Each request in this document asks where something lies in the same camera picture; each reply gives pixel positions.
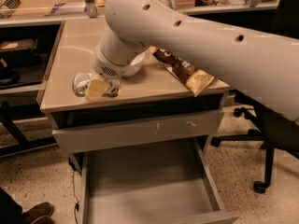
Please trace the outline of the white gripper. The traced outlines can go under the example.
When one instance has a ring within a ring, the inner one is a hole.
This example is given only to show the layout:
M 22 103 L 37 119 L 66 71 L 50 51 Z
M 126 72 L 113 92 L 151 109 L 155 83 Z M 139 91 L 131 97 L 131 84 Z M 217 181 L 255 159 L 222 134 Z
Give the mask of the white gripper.
M 110 61 L 101 50 L 100 45 L 95 47 L 93 53 L 93 69 L 96 73 L 107 79 L 119 79 L 129 69 L 131 60 L 122 60 L 124 64 Z M 110 84 L 100 77 L 92 77 L 89 82 L 85 98 L 89 101 L 98 101 L 109 89 Z

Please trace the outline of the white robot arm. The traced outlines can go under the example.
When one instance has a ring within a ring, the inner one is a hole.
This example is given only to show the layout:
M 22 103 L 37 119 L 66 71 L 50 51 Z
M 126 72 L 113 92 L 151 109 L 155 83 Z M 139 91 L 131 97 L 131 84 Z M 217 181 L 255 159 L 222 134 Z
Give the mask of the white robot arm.
M 291 121 L 299 120 L 296 39 L 183 15 L 166 0 L 107 0 L 93 69 L 120 78 L 153 46 L 168 50 Z

